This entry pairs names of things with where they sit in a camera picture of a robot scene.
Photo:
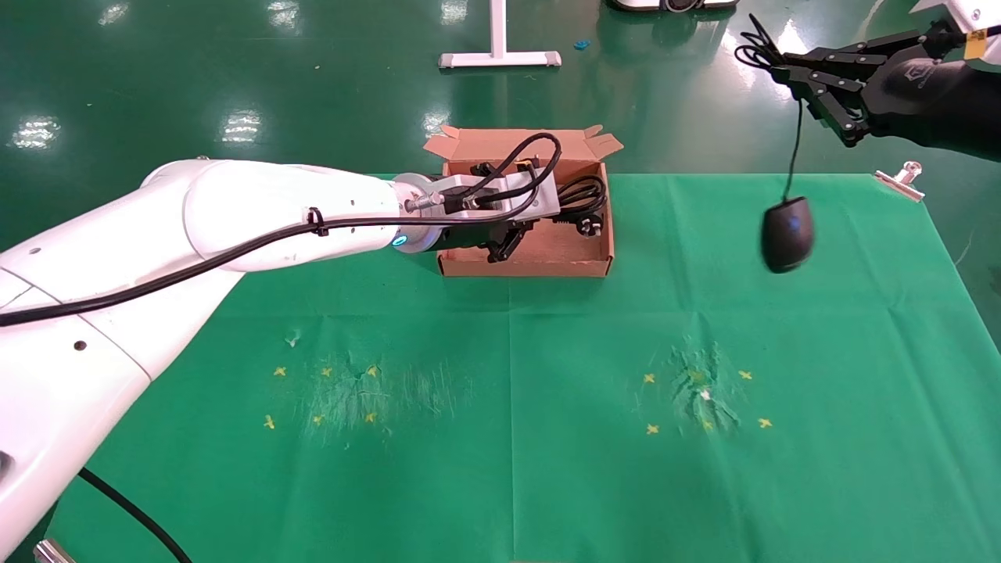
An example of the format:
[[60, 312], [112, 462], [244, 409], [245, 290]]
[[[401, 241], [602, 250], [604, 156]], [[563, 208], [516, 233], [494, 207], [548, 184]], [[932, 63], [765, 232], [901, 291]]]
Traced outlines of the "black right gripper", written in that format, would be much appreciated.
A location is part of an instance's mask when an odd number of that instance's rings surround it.
[[998, 163], [1000, 76], [942, 58], [910, 31], [785, 53], [771, 76], [848, 149], [871, 131]]

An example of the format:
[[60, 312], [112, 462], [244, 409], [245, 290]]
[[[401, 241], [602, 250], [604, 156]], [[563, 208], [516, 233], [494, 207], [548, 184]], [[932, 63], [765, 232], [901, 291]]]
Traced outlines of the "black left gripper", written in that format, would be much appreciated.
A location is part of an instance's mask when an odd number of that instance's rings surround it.
[[[492, 163], [478, 163], [469, 168], [469, 174], [479, 178], [498, 178], [503, 175], [503, 168]], [[447, 225], [441, 228], [439, 238], [428, 248], [428, 252], [478, 247], [486, 249], [487, 263], [503, 263], [510, 259], [536, 223], [537, 221], [508, 221]]]

